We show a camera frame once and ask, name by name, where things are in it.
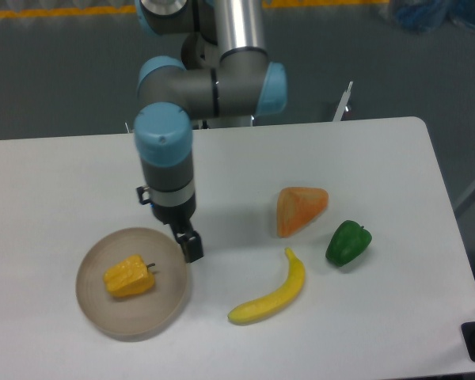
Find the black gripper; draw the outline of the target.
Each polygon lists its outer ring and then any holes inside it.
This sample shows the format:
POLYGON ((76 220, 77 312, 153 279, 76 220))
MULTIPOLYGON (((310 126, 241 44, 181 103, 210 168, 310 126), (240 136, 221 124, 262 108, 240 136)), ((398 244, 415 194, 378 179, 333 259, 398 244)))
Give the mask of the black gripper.
POLYGON ((194 184, 186 184, 173 192, 161 192, 143 185, 136 188, 136 193, 142 205, 149 204, 154 216, 171 227, 187 264, 203 258, 202 239, 191 224, 191 217, 196 210, 194 184))

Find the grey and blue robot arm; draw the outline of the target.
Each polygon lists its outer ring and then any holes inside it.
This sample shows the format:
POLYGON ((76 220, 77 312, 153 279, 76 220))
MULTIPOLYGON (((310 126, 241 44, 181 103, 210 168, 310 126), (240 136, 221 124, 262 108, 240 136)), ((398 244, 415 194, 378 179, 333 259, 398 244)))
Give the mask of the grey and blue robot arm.
POLYGON ((142 65, 136 90, 135 146, 146 181, 138 198, 169 226, 185 261, 192 263, 203 256, 191 224, 194 124, 282 112, 287 75, 268 57, 259 1, 138 1, 135 8, 143 28, 200 37, 217 51, 193 63, 152 58, 142 65))

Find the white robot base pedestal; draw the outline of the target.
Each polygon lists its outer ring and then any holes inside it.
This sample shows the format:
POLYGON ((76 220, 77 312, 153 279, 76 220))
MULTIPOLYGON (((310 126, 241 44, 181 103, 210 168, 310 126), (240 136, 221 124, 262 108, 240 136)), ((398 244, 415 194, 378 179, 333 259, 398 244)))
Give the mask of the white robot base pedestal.
MULTIPOLYGON (((350 104, 352 86, 353 81, 350 81, 348 83, 348 87, 343 92, 339 103, 337 105, 331 104, 329 111, 332 111, 332 117, 329 119, 329 121, 340 122, 349 118, 349 115, 352 113, 352 106, 350 104)), ((255 116, 226 117, 209 120, 193 120, 191 124, 193 130, 224 127, 251 127, 257 124, 257 118, 255 116)))

